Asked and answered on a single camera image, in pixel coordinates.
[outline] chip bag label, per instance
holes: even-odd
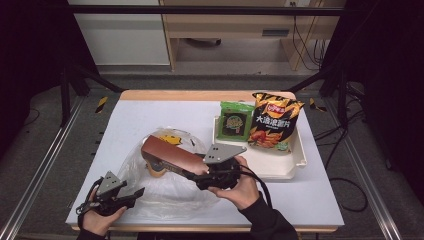
[[[250,146],[290,152],[289,140],[304,103],[268,93],[254,93]]]

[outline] white cabinet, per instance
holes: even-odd
[[[158,5],[155,0],[69,0],[72,5]],[[75,14],[96,65],[169,65],[160,14]]]

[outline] hand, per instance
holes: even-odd
[[[242,156],[234,157],[240,165],[247,167],[247,161]],[[246,168],[241,167],[242,171],[249,172]],[[215,193],[219,198],[230,200],[239,210],[243,210],[252,205],[259,198],[256,180],[247,175],[241,174],[239,182],[231,190],[223,190],[216,187],[209,187],[209,191]]]
[[[90,201],[93,201],[96,191],[97,189],[94,189],[91,192],[91,195],[89,198]],[[118,220],[124,214],[125,210],[127,210],[127,207],[122,207],[118,209],[118,211],[116,211],[114,214],[107,217],[104,217],[96,213],[94,210],[90,210],[84,214],[82,227],[85,230],[90,231],[99,236],[105,236],[107,231],[109,230],[109,227],[112,225],[112,223]]]

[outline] gray floor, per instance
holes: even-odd
[[[177,68],[174,72],[161,67],[116,67],[103,68],[103,74],[111,82],[130,89],[251,89],[279,90],[290,87],[315,71],[304,67],[292,71],[288,67],[278,41],[223,40],[222,45],[182,41],[178,53]],[[73,103],[81,102],[81,110],[72,125],[70,133],[59,149],[50,171],[42,181],[42,187],[34,193],[31,208],[24,212],[25,218],[18,222],[16,239],[74,239],[76,232],[64,222],[73,209],[69,204],[74,200],[84,180],[102,133],[119,94],[112,93],[90,81],[92,91],[87,97],[72,97]],[[317,92],[320,82],[300,91],[297,97],[309,103],[312,97],[318,106],[329,111],[321,112],[305,106],[306,115],[314,134],[334,128],[331,109],[336,106],[334,98],[321,98]],[[95,113],[101,97],[108,101],[101,113]],[[53,88],[32,99],[28,122],[14,140],[12,147],[0,162],[0,224],[5,226],[45,154],[60,131],[61,121],[60,92]],[[357,102],[349,105],[349,115],[361,110]],[[345,226],[332,234],[321,234],[322,239],[424,239],[424,209],[415,198],[408,184],[399,172],[385,167],[384,156],[366,122],[359,118],[349,125],[348,137],[340,144],[332,157],[327,173],[330,178],[343,177],[360,185],[363,177],[358,176],[355,161],[359,158],[372,179],[377,193],[393,219],[395,229],[401,235],[386,236],[382,229],[381,206],[371,200],[363,212],[351,212],[341,208]],[[326,163],[340,132],[317,141],[323,162]],[[332,181],[338,202],[346,207],[360,208],[364,204],[361,192],[351,184]],[[116,233],[112,236],[125,236],[135,239],[134,233]],[[303,239],[315,239],[314,234],[302,234]]]

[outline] green package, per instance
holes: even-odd
[[[221,102],[217,139],[247,141],[254,106],[240,102]]]

